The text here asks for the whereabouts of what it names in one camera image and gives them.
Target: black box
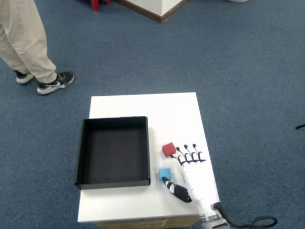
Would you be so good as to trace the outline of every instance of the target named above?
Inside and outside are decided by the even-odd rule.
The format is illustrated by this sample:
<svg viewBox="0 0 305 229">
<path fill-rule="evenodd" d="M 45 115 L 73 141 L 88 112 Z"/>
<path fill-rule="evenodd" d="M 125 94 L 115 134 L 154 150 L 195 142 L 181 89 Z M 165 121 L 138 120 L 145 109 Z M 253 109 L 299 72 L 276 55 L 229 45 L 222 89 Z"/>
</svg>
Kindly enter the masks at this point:
<svg viewBox="0 0 305 229">
<path fill-rule="evenodd" d="M 147 117 L 85 119 L 75 185 L 80 189 L 150 185 Z"/>
</svg>

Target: table surface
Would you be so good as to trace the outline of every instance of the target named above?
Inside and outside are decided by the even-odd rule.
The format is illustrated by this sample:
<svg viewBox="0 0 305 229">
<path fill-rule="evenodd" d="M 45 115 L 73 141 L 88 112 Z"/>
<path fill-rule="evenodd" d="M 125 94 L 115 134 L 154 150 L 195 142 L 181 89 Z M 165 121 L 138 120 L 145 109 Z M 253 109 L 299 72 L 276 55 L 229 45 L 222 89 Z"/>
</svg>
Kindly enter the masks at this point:
<svg viewBox="0 0 305 229">
<path fill-rule="evenodd" d="M 162 152 L 162 146 L 170 142 L 180 147 L 196 143 L 205 153 L 208 176 L 214 176 L 196 93 L 91 98 L 90 118 L 125 116 L 148 117 L 151 185 L 81 190 L 78 222 L 198 215 L 194 203 L 171 195 L 158 178 L 159 168 L 170 168 L 173 182 L 185 186 L 178 161 Z"/>
</svg>

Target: person's leg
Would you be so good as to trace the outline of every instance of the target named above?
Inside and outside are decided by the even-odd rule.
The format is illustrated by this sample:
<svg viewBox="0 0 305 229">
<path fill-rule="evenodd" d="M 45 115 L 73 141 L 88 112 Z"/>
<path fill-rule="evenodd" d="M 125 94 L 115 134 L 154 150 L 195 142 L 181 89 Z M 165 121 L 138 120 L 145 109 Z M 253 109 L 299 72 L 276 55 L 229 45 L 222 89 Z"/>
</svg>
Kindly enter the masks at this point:
<svg viewBox="0 0 305 229">
<path fill-rule="evenodd" d="M 18 83 L 27 83 L 33 76 L 11 46 L 3 26 L 0 24 L 0 57 L 17 74 Z"/>
<path fill-rule="evenodd" d="M 0 57 L 13 70 L 22 74 L 29 73 L 29 70 L 24 65 L 14 48 L 11 46 L 8 37 L 0 24 Z"/>
<path fill-rule="evenodd" d="M 15 50 L 14 56 L 7 55 L 7 52 L 3 51 L 5 41 L 1 37 L 0 55 L 4 61 L 12 69 L 19 68 L 17 70 L 21 73 L 30 71 L 41 83 L 56 80 L 56 67 L 47 56 L 46 35 L 34 1 L 0 0 L 0 9 L 0 24 L 4 29 L 2 35 L 6 34 L 7 42 Z"/>
</svg>

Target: robot finger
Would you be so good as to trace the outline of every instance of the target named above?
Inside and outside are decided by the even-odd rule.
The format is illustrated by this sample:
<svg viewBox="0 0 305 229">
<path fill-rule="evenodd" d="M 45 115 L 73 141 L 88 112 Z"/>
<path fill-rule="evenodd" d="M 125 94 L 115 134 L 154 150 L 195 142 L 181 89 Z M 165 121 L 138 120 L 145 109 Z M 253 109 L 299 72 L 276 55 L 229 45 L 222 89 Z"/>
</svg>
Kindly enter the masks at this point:
<svg viewBox="0 0 305 229">
<path fill-rule="evenodd" d="M 170 193 L 172 193 L 175 197 L 185 203 L 190 203 L 192 201 L 185 187 L 176 185 L 175 183 L 169 181 L 166 177 L 162 177 L 162 180 Z"/>
<path fill-rule="evenodd" d="M 196 162 L 200 161 L 199 157 L 198 157 L 198 154 L 195 152 L 194 149 L 190 148 L 188 145 L 184 145 L 184 148 L 186 148 L 187 151 L 189 152 L 189 154 L 191 155 L 193 162 L 196 163 Z"/>
<path fill-rule="evenodd" d="M 176 147 L 177 151 L 180 152 L 183 156 L 188 153 L 188 151 L 181 149 L 180 147 Z"/>
<path fill-rule="evenodd" d="M 173 154 L 173 155 L 171 155 L 171 157 L 172 157 L 172 158 L 176 158 L 176 159 L 179 161 L 179 163 L 180 163 L 181 166 L 186 162 L 185 157 L 182 156 L 182 155 Z"/>
<path fill-rule="evenodd" d="M 203 152 L 202 152 L 202 151 L 199 151 L 199 150 L 197 149 L 197 145 L 196 145 L 196 144 L 193 144 L 193 147 L 194 147 L 194 149 L 195 149 L 195 151 L 196 151 L 196 153 L 197 153 L 197 155 L 198 155 L 199 161 L 201 161 L 201 162 L 205 161 L 205 158 L 204 158 L 204 156 L 203 156 Z"/>
<path fill-rule="evenodd" d="M 185 160 L 188 162 L 188 163 L 192 163 L 194 162 L 189 151 L 187 150 L 187 152 L 179 147 L 177 147 L 177 150 L 183 154 Z"/>
</svg>

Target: black sneaker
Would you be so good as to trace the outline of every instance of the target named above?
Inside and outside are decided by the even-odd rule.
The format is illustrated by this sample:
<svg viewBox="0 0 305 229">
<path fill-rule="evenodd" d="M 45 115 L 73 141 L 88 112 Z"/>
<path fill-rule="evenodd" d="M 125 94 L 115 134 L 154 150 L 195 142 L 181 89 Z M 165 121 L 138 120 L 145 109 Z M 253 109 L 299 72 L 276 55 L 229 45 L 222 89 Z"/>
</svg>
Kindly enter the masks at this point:
<svg viewBox="0 0 305 229">
<path fill-rule="evenodd" d="M 38 83 L 37 92 L 39 94 L 48 94 L 60 88 L 65 88 L 74 80 L 73 72 L 57 73 L 56 80 L 51 83 Z"/>
<path fill-rule="evenodd" d="M 25 84 L 29 82 L 31 79 L 33 79 L 33 75 L 31 73 L 22 74 L 21 72 L 14 71 L 17 75 L 16 81 L 20 84 Z"/>
</svg>

